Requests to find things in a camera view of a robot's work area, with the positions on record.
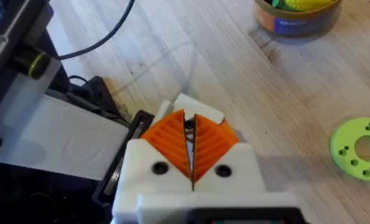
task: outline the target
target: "green object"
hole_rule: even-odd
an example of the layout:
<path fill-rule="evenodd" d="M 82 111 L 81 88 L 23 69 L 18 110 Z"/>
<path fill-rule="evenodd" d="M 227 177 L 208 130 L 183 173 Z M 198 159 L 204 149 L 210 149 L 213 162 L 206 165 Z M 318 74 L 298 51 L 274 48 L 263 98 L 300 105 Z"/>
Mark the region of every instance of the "green object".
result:
<path fill-rule="evenodd" d="M 288 6 L 284 0 L 272 0 L 272 7 L 281 9 L 284 11 L 290 11 L 290 12 L 298 12 L 297 10 L 291 8 Z"/>
<path fill-rule="evenodd" d="M 330 139 L 333 160 L 347 174 L 370 181 L 370 161 L 361 159 L 355 151 L 356 141 L 370 136 L 370 118 L 357 118 L 343 123 Z"/>

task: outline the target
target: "black frame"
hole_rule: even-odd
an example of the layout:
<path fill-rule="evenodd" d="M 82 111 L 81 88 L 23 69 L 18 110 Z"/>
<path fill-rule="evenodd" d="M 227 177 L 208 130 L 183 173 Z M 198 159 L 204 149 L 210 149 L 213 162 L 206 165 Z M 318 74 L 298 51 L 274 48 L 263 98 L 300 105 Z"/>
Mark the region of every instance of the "black frame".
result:
<path fill-rule="evenodd" d="M 295 207 L 197 208 L 189 212 L 188 223 L 210 224 L 221 220 L 280 220 L 286 224 L 306 224 Z"/>
<path fill-rule="evenodd" d="M 118 167 L 120 165 L 120 162 L 124 158 L 125 151 L 127 148 L 127 143 L 129 140 L 133 138 L 139 138 L 145 131 L 151 126 L 151 123 L 154 119 L 154 115 L 149 114 L 143 110 L 140 110 L 135 115 L 134 120 L 131 122 L 128 134 L 126 135 L 123 144 L 121 144 L 120 149 L 117 151 L 117 154 L 115 158 L 113 159 L 113 162 L 110 164 L 110 167 L 108 171 L 106 172 L 103 180 L 101 180 L 95 189 L 92 200 L 96 202 L 97 204 L 104 206 L 113 203 L 115 196 L 108 195 L 105 193 L 105 189 L 109 184 L 109 181 L 114 174 L 115 170 L 117 168 L 121 169 L 121 167 Z M 115 187 L 112 190 L 113 192 L 116 192 L 117 183 L 119 179 L 117 179 L 115 183 Z"/>

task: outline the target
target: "orange chevron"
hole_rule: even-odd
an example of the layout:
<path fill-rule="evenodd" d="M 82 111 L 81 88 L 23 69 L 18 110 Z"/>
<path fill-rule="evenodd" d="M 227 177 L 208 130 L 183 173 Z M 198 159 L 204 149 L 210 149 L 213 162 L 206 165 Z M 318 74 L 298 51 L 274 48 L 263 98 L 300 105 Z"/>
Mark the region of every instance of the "orange chevron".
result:
<path fill-rule="evenodd" d="M 195 122 L 193 183 L 239 142 L 226 120 L 222 124 L 216 124 L 203 116 L 195 115 Z"/>
<path fill-rule="evenodd" d="M 154 124 L 141 139 L 147 140 L 155 149 L 191 179 L 191 168 L 187 154 L 184 110 L 173 112 Z"/>

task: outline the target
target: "green 3d printed part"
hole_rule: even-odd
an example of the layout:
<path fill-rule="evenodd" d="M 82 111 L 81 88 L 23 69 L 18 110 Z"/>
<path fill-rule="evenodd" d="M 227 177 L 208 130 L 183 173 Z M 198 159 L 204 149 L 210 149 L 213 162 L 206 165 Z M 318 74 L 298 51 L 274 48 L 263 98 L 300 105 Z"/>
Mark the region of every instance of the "green 3d printed part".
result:
<path fill-rule="evenodd" d="M 370 181 L 370 161 L 361 159 L 355 151 L 356 141 L 370 136 L 370 118 L 357 118 L 343 123 L 330 140 L 333 160 L 347 174 Z"/>

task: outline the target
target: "yellow object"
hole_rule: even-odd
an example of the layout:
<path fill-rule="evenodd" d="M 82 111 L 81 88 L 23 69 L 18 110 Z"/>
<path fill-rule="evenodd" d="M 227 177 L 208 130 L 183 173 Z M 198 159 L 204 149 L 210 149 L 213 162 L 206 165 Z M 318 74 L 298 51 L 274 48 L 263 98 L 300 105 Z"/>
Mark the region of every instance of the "yellow object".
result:
<path fill-rule="evenodd" d="M 331 4 L 333 0 L 283 0 L 285 5 L 295 11 L 312 11 Z"/>

